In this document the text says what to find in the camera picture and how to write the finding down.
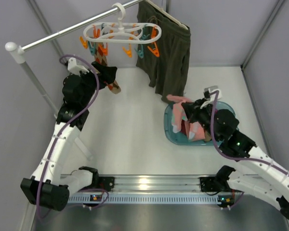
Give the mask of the pink patterned sock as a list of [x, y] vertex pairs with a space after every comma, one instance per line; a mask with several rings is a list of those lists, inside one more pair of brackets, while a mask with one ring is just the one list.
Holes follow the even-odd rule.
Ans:
[[185, 131], [188, 141], [199, 141], [205, 139], [205, 132], [202, 126], [198, 123], [189, 123], [185, 121]]
[[193, 103], [193, 101], [184, 96], [174, 96], [174, 95], [167, 95], [167, 99], [174, 103], [172, 107], [172, 131], [173, 133], [183, 133], [187, 136], [190, 130], [190, 124], [186, 117], [185, 110], [183, 109], [183, 103]]

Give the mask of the white round clip hanger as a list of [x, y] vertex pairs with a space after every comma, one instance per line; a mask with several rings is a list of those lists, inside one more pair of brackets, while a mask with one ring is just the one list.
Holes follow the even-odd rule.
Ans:
[[162, 29], [154, 23], [125, 23], [125, 7], [120, 3], [113, 4], [120, 15], [116, 23], [99, 22], [83, 30], [86, 40], [97, 43], [151, 44], [161, 38]]

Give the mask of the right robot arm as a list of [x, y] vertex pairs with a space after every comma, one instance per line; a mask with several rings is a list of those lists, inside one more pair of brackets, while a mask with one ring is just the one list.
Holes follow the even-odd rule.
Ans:
[[198, 122], [211, 135], [217, 152], [233, 161], [216, 174], [218, 184], [267, 202], [289, 220], [289, 171], [238, 130], [231, 111], [198, 102], [183, 103], [183, 109], [189, 122]]

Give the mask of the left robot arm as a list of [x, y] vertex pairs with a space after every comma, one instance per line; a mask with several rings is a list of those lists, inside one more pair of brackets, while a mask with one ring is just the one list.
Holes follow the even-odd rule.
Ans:
[[80, 135], [89, 115], [89, 106], [98, 90], [107, 86], [118, 87], [117, 67], [93, 62], [96, 74], [69, 63], [69, 75], [63, 80], [63, 104], [59, 110], [54, 133], [37, 169], [30, 178], [21, 182], [21, 190], [28, 201], [36, 206], [62, 211], [71, 195], [81, 190], [100, 188], [98, 170], [80, 167], [62, 178], [63, 165]]

